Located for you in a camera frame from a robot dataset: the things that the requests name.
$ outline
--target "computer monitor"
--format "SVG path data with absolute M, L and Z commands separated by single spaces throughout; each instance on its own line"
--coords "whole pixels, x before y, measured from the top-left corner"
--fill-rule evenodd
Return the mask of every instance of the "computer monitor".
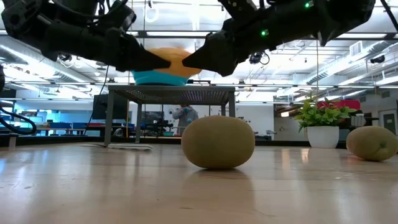
M 115 94 L 112 119 L 126 119 L 128 110 L 127 104 L 128 100 L 125 97 Z M 107 107 L 108 94 L 95 95 L 93 101 L 93 119 L 106 119 Z

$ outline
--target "shelf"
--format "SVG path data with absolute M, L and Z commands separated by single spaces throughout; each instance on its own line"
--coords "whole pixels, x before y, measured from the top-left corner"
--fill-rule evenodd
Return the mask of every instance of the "shelf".
M 109 86 L 116 94 L 140 104 L 225 105 L 235 87 L 213 86 Z

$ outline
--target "teal bowl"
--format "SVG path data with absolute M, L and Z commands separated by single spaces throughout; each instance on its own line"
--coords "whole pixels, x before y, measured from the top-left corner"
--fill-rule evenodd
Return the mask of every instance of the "teal bowl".
M 176 75 L 170 75 L 168 73 L 146 71 L 146 72 L 135 72 L 132 71 L 132 75 L 136 81 L 136 85 L 173 85 L 173 86 L 185 86 L 188 79 L 178 77 Z

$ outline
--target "potted plant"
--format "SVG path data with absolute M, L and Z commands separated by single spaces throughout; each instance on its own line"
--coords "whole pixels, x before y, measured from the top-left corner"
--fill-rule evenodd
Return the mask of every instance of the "potted plant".
M 317 106 L 310 95 L 310 99 L 305 100 L 303 108 L 299 110 L 300 114 L 295 117 L 300 123 L 300 131 L 307 129 L 312 147 L 335 148 L 339 138 L 338 123 L 356 111 L 347 106 L 337 108 L 333 102 L 336 101 L 325 99 L 321 106 Z

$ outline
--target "person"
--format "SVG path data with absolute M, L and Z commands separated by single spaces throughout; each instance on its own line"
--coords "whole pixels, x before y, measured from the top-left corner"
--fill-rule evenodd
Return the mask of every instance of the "person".
M 173 119 L 179 119 L 179 127 L 187 127 L 192 121 L 199 119 L 198 112 L 195 111 L 190 105 L 181 105 L 181 108 L 177 109 L 173 113 Z M 178 135 L 182 135 L 185 128 L 177 129 Z

